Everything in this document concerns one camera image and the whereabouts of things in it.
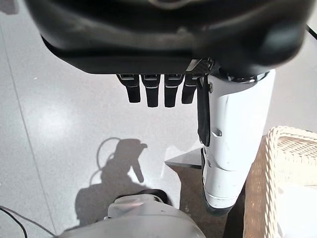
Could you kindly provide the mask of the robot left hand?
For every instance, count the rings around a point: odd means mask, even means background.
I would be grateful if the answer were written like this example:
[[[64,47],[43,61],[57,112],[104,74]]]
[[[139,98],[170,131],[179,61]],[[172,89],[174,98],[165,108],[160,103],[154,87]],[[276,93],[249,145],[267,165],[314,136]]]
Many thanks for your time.
[[[207,210],[227,214],[255,160],[275,69],[300,50],[313,0],[28,0],[46,47],[90,74],[115,74],[129,101],[197,95]]]

